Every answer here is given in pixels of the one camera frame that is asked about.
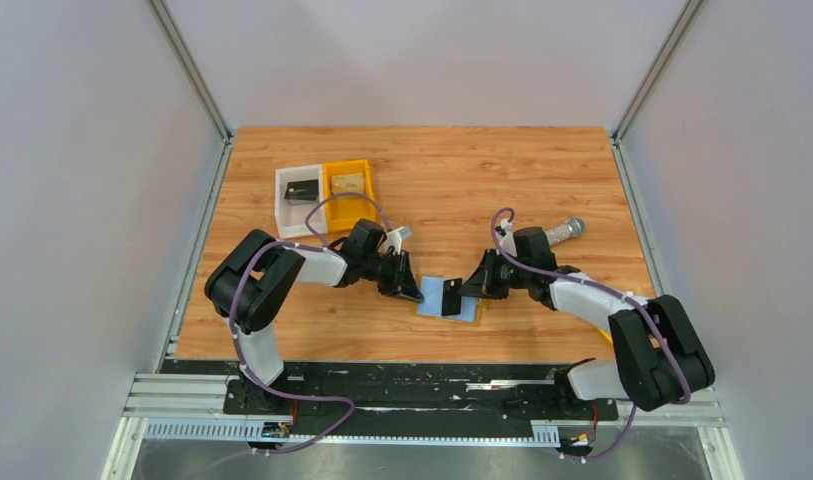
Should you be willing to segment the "yellow leather card holder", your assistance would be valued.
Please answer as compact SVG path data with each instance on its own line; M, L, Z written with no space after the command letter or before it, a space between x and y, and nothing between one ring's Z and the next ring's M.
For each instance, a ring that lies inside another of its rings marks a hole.
M459 293L462 278L422 276L418 286L423 301L414 305L412 313L419 317L476 326L488 307L487 300Z

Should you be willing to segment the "white plastic bin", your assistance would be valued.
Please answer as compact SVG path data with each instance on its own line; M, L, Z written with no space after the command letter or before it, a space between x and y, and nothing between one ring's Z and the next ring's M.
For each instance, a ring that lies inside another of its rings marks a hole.
M314 204L289 205L283 199L286 184L290 181L304 179L317 179L319 181L319 201ZM322 182L321 164L288 167L275 171L274 216L277 231L281 238L305 237L312 234L306 226L306 219L313 208L324 199Z

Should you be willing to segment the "yellow plastic bin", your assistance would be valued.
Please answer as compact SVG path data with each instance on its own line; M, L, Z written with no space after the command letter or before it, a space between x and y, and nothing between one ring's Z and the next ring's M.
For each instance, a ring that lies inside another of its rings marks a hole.
M375 198L368 159L324 163L322 171L324 198L346 190L345 187L336 187L338 182L343 182L344 176L347 176L348 180L358 180L356 190L371 199ZM324 215L331 233L349 231L362 218L373 221L379 219L379 214L371 202L357 196L342 197L328 202L324 206Z

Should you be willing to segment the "yellow plastic tool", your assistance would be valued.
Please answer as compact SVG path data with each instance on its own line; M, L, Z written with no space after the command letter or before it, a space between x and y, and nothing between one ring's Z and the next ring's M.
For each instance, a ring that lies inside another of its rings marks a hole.
M598 333L599 333L599 334L600 334L600 335L601 335L601 336L602 336L602 337L603 337L603 338L606 340L606 342L607 342L609 345L614 345L614 342L613 342L612 336L611 336L609 333L607 333L605 330L600 329L600 328L596 328L596 330L597 330L597 332L598 332Z

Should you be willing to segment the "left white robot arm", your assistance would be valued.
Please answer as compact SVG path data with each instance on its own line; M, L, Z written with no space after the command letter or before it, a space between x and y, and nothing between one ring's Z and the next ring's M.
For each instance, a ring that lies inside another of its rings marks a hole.
M284 361L275 319L295 284L344 288L366 280L384 297L424 300L401 233L362 218L348 236L313 247L254 229L210 274L204 294L230 328L242 374L253 382L250 400L261 411L278 412L288 400L278 379Z

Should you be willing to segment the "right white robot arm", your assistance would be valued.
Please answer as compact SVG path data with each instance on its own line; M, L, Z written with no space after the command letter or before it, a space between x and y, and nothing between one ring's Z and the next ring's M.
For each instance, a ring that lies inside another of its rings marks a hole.
M607 333L613 360L582 360L561 370L552 392L557 411L574 418L593 400L615 399L650 412L686 403L692 393L712 386L714 367L680 300L621 292L559 265L552 248L574 235L566 227L498 227L494 247L458 289L463 297L488 300L524 290L548 309Z

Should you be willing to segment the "glitter silver microphone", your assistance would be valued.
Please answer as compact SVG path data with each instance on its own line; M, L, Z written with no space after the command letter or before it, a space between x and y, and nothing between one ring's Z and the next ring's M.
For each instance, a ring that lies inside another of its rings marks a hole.
M563 223L544 231L548 244L553 247L570 239L580 237L585 231L585 223L579 217L568 218Z

